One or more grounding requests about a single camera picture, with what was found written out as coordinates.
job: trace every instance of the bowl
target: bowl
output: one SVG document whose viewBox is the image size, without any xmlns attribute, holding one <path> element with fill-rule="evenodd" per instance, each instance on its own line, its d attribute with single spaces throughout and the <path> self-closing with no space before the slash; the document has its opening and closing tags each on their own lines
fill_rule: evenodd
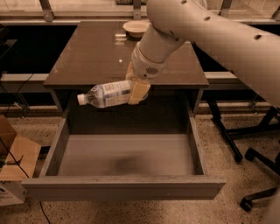
<svg viewBox="0 0 280 224">
<path fill-rule="evenodd" d="M 141 38 L 146 32 L 149 22 L 142 20 L 133 20 L 125 23 L 122 28 L 133 38 Z"/>
</svg>

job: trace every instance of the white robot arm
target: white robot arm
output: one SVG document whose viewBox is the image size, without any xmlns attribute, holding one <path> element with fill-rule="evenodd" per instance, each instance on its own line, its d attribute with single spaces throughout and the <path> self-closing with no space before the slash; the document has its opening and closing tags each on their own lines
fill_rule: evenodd
<svg viewBox="0 0 280 224">
<path fill-rule="evenodd" d="M 134 75 L 156 78 L 169 55 L 188 40 L 280 108 L 280 37 L 217 16 L 199 1 L 148 1 L 151 25 L 132 53 Z"/>
</svg>

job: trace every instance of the cabinet top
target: cabinet top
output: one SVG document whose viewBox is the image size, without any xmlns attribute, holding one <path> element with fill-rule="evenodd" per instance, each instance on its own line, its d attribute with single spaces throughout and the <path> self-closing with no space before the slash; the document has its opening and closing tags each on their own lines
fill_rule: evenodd
<svg viewBox="0 0 280 224">
<path fill-rule="evenodd" d="M 122 81 L 139 39 L 123 29 L 124 22 L 81 22 L 45 80 L 54 89 L 86 88 Z M 208 81 L 193 50 L 186 42 L 171 54 L 153 85 L 205 88 Z"/>
</svg>

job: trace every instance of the floor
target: floor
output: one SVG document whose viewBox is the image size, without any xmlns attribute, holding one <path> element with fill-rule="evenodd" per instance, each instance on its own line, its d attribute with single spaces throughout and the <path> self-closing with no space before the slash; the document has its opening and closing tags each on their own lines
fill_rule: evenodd
<svg viewBox="0 0 280 224">
<path fill-rule="evenodd" d="M 220 131 L 207 113 L 200 108 L 196 116 L 197 128 L 204 153 L 204 159 L 211 176 L 227 181 L 213 200 L 171 200 L 171 201 L 44 201 L 43 208 L 51 223 L 261 223 L 270 203 L 259 200 L 248 213 L 239 207 L 247 194 L 261 191 L 279 184 L 279 177 L 258 161 L 246 159 L 237 164 Z M 222 114 L 222 121 L 228 128 L 257 125 L 263 113 Z M 60 123 L 58 116 L 12 117 L 14 129 L 25 137 L 43 146 L 50 145 Z M 248 147 L 258 149 L 268 158 L 274 159 L 279 151 L 280 133 L 271 132 L 235 140 L 244 155 Z M 44 159 L 38 160 L 34 176 Z M 0 223 L 47 223 L 39 201 L 28 195 L 24 204 L 3 206 L 0 209 Z"/>
</svg>

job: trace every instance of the bottle cap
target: bottle cap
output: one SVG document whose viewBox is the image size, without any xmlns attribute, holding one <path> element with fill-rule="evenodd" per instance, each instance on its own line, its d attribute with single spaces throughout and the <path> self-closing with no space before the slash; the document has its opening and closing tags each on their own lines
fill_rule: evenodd
<svg viewBox="0 0 280 224">
<path fill-rule="evenodd" d="M 79 105 L 86 105 L 87 104 L 86 97 L 85 97 L 84 94 L 78 94 L 77 98 L 78 98 Z"/>
</svg>

